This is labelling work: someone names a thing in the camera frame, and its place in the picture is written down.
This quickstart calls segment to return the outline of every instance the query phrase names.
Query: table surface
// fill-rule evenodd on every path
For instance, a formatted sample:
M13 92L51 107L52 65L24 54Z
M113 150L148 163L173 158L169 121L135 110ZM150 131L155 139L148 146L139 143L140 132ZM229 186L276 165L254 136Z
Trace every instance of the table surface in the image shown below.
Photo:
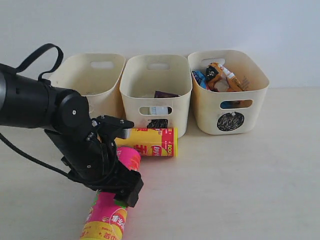
M315 240L320 236L320 88L269 89L255 128L213 136L192 111L177 158L146 157L123 240ZM40 129L0 127L67 170ZM78 240L95 193L0 143L3 240Z

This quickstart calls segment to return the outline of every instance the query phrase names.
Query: black circular sticker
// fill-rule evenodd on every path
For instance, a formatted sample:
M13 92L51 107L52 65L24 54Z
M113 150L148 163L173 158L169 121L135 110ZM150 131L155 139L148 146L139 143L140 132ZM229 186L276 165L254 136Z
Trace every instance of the black circular sticker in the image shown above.
M231 112L223 114L216 124L217 128L224 132L229 132L241 127L244 124L245 116L240 112Z

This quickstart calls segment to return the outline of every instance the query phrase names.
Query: black strap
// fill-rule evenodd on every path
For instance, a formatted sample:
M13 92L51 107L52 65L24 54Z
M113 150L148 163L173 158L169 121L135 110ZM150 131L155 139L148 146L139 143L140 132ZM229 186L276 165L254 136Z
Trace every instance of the black strap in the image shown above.
M43 55L45 52L47 52L48 50L52 49L52 48L56 48L58 51L58 57L55 61L54 66L52 67L51 70L49 71L44 71L42 72L39 77L38 80L42 81L43 78L43 74L48 74L48 73L53 73L55 70L57 70L57 68L61 65L63 59L64 59L64 53L62 52L62 50L60 49L60 47L52 44L52 43L47 43L45 45L42 45L41 47L39 47L37 50L35 50L33 53L31 53L16 69L15 72L16 73L21 73L24 70L26 70L35 60L37 60L41 55Z

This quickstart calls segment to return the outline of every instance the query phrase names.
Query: robotic arm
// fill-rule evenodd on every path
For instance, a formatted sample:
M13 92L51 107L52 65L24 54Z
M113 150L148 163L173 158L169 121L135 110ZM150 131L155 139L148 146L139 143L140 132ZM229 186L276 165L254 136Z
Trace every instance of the robotic arm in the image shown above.
M51 48L58 58L50 71L38 80L17 73ZM42 76L54 72L61 64L63 52L51 43L45 44L27 57L19 67L0 63L0 126L42 128L63 154L66 173L39 161L15 147L1 133L0 139L23 157L56 171L74 182L96 191L114 193L114 199L134 207L143 187L139 172L126 168L117 157L114 139L134 124L131 121L102 115L91 119L86 97L77 91L53 87Z

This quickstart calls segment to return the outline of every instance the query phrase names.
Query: plastic basket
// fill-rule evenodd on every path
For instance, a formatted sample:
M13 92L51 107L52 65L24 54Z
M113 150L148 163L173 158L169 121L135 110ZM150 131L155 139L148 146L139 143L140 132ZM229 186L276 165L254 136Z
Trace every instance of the plastic basket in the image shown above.
M53 86L74 89L89 102L91 118L124 117L119 91L125 57L111 53L83 53L67 60L49 78Z
M126 118L135 128L177 128L178 138L187 129L192 91L188 60L180 55L139 55L128 60L120 83ZM154 98L155 91L179 95ZM167 114L152 115L150 107L169 107Z
M192 71L205 73L209 62L220 62L243 82L247 91L213 92L192 77L191 104L198 127L211 135L241 134L252 130L265 99L269 80L245 53L236 50L194 52L188 56ZM221 107L223 102L241 101L241 108Z

